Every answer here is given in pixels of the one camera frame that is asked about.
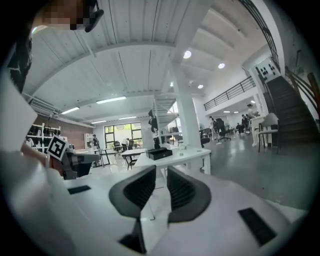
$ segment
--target brick wall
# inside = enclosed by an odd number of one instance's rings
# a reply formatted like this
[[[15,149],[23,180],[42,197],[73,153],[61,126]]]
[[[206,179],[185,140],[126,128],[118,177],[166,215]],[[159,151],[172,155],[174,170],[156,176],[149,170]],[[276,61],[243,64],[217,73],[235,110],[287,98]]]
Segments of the brick wall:
[[[35,125],[48,125],[48,117],[38,115],[34,121]],[[84,134],[93,134],[94,129],[89,127],[84,127],[81,125],[76,125],[72,123],[63,122],[57,119],[50,119],[50,127],[61,127],[61,136],[67,137],[68,142],[73,144],[76,150],[81,150],[85,148]]]

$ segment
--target white table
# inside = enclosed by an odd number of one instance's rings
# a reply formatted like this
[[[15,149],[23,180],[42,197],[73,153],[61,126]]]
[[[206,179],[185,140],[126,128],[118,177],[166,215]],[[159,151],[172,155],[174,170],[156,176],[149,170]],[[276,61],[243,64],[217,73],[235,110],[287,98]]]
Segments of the white table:
[[[211,150],[204,148],[191,147],[185,150],[173,149],[172,155],[164,157],[158,160],[152,160],[147,157],[145,153],[142,153],[138,160],[135,162],[134,167],[148,167],[156,166],[157,169],[164,169],[168,166],[177,166],[181,164],[186,164],[188,169],[191,169],[191,162],[197,158],[204,159],[204,173],[210,174],[210,153]],[[161,171],[165,180],[166,175],[164,171]]]

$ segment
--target black box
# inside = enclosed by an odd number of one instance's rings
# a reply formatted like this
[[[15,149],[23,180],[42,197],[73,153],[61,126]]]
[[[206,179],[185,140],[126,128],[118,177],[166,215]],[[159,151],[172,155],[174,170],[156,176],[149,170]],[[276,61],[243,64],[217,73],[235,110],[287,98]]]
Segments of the black box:
[[[148,158],[152,160],[158,160],[161,158],[172,156],[172,150],[166,149],[165,147],[161,147],[159,149],[148,150],[146,155],[148,156]]]

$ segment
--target staircase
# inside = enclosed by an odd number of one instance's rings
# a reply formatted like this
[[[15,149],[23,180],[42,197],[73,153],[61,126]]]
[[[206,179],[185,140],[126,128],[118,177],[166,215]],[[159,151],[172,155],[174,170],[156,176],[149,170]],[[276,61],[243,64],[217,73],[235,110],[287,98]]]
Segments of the staircase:
[[[267,86],[279,118],[281,143],[287,145],[319,141],[316,122],[294,88],[282,76],[269,81]]]
[[[170,94],[161,94],[154,96],[154,104],[152,108],[153,115],[156,114],[157,121],[159,124],[159,130],[172,121],[174,121],[177,117],[179,117],[178,113],[171,113],[168,111],[176,102],[176,97]]]

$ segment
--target fluorescent light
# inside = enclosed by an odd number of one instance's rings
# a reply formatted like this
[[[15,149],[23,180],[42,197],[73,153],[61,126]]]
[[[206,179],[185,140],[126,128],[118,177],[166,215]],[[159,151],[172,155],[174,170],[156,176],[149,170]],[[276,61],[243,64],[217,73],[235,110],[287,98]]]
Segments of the fluorescent light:
[[[80,109],[80,107],[76,106],[76,107],[74,107],[74,108],[71,108],[71,109],[69,109],[69,110],[66,110],[66,111],[62,112],[61,114],[62,114],[62,115],[68,114],[68,113],[70,113],[70,112],[72,112],[72,111],[75,111],[75,110],[78,110],[78,109]]]
[[[91,124],[98,124],[98,123],[103,123],[103,122],[106,122],[106,120],[92,122]]]
[[[122,117],[122,118],[119,118],[119,120],[123,120],[123,119],[130,119],[130,118],[136,118],[136,116]]]
[[[110,99],[104,99],[104,100],[99,100],[96,103],[102,104],[102,103],[107,103],[107,102],[115,102],[115,101],[120,101],[120,100],[125,100],[127,97],[118,97],[118,98],[110,98]]]
[[[186,51],[184,52],[183,58],[184,58],[184,59],[189,59],[189,58],[191,57],[191,55],[192,55],[191,51],[186,50]]]

